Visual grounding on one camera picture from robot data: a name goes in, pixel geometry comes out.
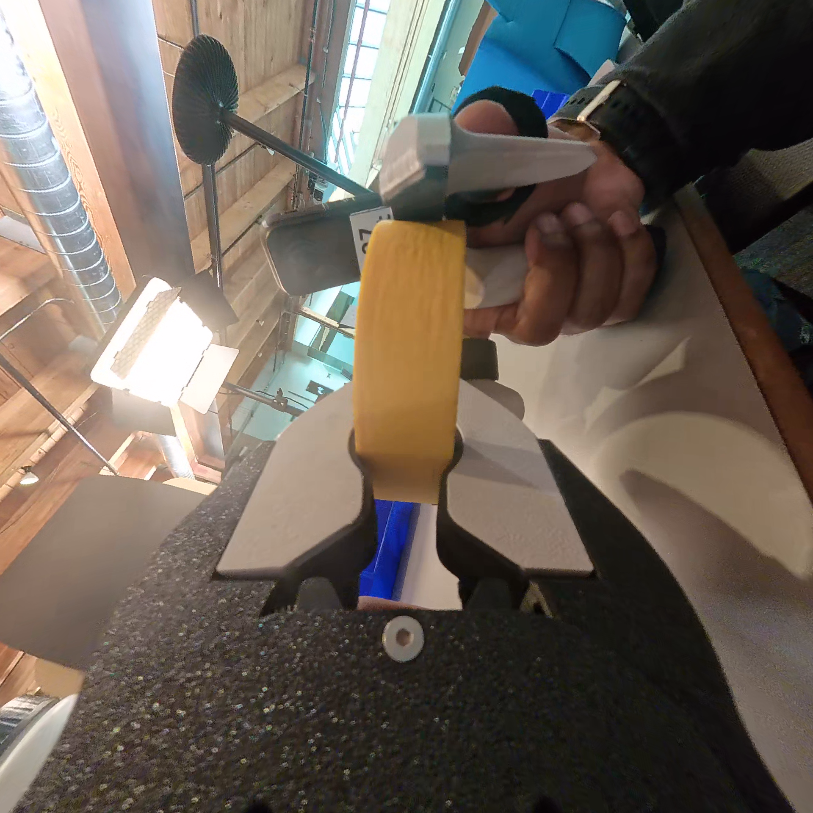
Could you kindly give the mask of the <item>white plastic bottle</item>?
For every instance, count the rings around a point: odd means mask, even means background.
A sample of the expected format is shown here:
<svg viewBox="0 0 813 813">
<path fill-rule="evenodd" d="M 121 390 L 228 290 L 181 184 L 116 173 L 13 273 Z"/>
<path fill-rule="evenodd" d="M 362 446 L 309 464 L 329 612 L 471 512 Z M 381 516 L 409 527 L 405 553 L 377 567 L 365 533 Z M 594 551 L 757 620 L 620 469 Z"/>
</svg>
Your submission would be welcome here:
<svg viewBox="0 0 813 813">
<path fill-rule="evenodd" d="M 2 706 L 2 812 L 12 811 L 34 782 L 62 736 L 78 697 L 22 695 Z"/>
</svg>

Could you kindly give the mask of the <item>black wood-edged panel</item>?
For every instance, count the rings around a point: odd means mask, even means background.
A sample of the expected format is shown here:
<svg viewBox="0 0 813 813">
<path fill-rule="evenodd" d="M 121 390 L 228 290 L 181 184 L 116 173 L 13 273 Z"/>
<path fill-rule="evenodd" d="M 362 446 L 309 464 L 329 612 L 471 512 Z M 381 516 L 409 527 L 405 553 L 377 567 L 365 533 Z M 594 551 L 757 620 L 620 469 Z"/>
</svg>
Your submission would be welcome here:
<svg viewBox="0 0 813 813">
<path fill-rule="evenodd" d="M 86 669 L 118 602 L 204 498 L 121 476 L 81 481 L 2 574 L 2 644 Z"/>
</svg>

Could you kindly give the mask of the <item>silver spiral air duct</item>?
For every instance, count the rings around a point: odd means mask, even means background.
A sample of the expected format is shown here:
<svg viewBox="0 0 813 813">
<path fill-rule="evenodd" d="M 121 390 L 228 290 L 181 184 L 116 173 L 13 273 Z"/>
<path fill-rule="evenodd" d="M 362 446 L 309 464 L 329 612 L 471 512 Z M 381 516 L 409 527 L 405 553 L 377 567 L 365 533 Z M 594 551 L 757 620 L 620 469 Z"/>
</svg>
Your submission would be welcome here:
<svg viewBox="0 0 813 813">
<path fill-rule="evenodd" d="M 31 76 L 1 18 L 1 165 L 22 215 L 60 272 L 91 336 L 122 297 Z"/>
</svg>

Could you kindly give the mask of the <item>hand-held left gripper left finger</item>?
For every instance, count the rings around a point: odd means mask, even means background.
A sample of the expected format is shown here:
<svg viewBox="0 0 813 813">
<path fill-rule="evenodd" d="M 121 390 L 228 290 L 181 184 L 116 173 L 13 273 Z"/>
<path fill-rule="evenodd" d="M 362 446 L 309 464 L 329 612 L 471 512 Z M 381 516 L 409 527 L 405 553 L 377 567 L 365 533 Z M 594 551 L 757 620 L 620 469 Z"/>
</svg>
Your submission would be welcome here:
<svg viewBox="0 0 813 813">
<path fill-rule="evenodd" d="M 218 575 L 359 578 L 376 553 L 376 514 L 352 440 L 351 397 L 324 398 L 279 434 Z"/>
</svg>

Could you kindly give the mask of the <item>person's right hand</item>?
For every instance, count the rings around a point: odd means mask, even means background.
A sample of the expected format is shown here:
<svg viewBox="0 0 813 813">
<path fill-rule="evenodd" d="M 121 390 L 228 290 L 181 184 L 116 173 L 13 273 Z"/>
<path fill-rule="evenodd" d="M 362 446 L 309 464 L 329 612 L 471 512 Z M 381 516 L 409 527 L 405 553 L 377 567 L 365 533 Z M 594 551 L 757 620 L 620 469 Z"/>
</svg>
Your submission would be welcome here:
<svg viewBox="0 0 813 813">
<path fill-rule="evenodd" d="M 536 185 L 509 220 L 467 230 L 470 247 L 522 245 L 528 262 L 521 299 L 466 311 L 467 337 L 498 333 L 544 346 L 632 320 L 655 278 L 641 179 L 589 127 L 555 121 L 548 128 L 549 137 L 590 144 L 595 162 L 580 175 Z"/>
</svg>

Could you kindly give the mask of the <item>black floor lamp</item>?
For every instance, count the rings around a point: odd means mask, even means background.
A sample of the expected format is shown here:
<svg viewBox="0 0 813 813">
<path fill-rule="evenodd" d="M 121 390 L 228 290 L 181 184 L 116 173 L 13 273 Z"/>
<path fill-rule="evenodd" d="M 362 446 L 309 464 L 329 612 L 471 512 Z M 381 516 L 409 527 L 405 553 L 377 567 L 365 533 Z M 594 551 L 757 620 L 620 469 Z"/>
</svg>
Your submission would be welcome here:
<svg viewBox="0 0 813 813">
<path fill-rule="evenodd" d="M 172 123 L 179 146 L 199 166 L 215 165 L 233 134 L 239 133 L 354 197 L 371 194 L 361 184 L 239 116 L 236 69 L 227 49 L 214 37 L 198 35 L 182 50 L 172 90 Z"/>
</svg>

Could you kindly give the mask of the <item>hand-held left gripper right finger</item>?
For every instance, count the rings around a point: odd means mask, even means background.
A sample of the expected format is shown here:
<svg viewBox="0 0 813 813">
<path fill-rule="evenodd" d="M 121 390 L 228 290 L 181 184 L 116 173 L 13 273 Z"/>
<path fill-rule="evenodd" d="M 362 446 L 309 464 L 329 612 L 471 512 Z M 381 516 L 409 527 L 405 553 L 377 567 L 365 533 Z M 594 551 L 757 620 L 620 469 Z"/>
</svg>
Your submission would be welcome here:
<svg viewBox="0 0 813 813">
<path fill-rule="evenodd" d="M 437 508 L 437 554 L 459 578 L 591 575 L 540 443 L 491 394 L 459 383 L 459 443 Z"/>
</svg>

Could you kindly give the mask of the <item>black wristwatch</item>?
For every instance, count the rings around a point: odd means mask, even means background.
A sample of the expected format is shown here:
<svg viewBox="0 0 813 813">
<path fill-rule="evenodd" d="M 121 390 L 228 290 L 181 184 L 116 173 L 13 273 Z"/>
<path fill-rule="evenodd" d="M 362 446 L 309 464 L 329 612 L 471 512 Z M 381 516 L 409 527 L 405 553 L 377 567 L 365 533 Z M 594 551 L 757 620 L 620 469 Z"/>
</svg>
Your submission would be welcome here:
<svg viewBox="0 0 813 813">
<path fill-rule="evenodd" d="M 550 123 L 560 130 L 588 130 L 615 152 L 648 194 L 662 190 L 668 133 L 657 112 L 622 80 L 580 89 Z"/>
</svg>

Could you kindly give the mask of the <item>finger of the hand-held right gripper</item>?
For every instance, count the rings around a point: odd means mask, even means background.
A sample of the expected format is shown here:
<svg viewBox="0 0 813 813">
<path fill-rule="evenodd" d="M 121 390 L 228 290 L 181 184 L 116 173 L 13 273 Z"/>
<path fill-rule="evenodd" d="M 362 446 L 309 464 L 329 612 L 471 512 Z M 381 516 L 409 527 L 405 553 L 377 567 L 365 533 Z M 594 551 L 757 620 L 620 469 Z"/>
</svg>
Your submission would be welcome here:
<svg viewBox="0 0 813 813">
<path fill-rule="evenodd" d="M 380 197 L 395 219 L 444 218 L 451 124 L 449 115 L 410 115 L 388 137 L 381 159 Z"/>
<path fill-rule="evenodd" d="M 574 177 L 596 161 L 581 141 L 474 133 L 451 122 L 448 193 L 480 193 Z"/>
</svg>

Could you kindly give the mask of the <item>blue plastic bin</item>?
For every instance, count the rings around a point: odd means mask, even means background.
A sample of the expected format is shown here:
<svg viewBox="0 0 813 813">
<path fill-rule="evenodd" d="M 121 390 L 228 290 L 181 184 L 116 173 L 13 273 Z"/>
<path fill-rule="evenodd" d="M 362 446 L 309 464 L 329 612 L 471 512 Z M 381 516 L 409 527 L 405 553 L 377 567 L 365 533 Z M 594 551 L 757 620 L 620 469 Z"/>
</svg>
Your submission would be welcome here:
<svg viewBox="0 0 813 813">
<path fill-rule="evenodd" d="M 412 548 L 420 505 L 394 501 L 375 501 L 376 552 L 359 577 L 359 594 L 396 600 Z"/>
</svg>

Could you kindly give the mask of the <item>yellow tape roll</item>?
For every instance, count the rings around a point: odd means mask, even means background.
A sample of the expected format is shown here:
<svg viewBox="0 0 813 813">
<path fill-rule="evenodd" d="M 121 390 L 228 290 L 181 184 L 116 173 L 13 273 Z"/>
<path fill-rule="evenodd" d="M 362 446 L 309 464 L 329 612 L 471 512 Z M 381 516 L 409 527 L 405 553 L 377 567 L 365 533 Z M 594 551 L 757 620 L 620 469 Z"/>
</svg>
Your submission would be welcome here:
<svg viewBox="0 0 813 813">
<path fill-rule="evenodd" d="M 454 456 L 466 228 L 385 220 L 364 261 L 354 340 L 354 447 L 374 497 L 437 504 Z"/>
</svg>

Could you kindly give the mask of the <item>person's leg in jeans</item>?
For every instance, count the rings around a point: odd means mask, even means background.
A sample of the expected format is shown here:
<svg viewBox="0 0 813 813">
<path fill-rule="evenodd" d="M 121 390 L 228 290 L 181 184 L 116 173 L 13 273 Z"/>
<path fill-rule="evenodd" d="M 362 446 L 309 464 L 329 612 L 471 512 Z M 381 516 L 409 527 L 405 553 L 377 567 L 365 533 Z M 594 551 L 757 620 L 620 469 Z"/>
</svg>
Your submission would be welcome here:
<svg viewBox="0 0 813 813">
<path fill-rule="evenodd" d="M 780 344 L 811 393 L 811 297 L 757 268 L 741 266 L 740 270 Z"/>
</svg>

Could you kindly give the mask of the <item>softbox light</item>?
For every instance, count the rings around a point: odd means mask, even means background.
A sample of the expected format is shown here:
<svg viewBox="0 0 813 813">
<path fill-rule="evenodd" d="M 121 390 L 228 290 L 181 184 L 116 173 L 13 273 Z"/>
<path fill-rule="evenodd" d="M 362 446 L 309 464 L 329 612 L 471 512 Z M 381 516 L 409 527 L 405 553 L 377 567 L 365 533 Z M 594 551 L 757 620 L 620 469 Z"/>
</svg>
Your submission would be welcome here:
<svg viewBox="0 0 813 813">
<path fill-rule="evenodd" d="M 181 285 L 153 277 L 127 302 L 89 371 L 95 384 L 204 414 L 237 360 L 222 342 L 238 318 L 206 272 Z"/>
</svg>

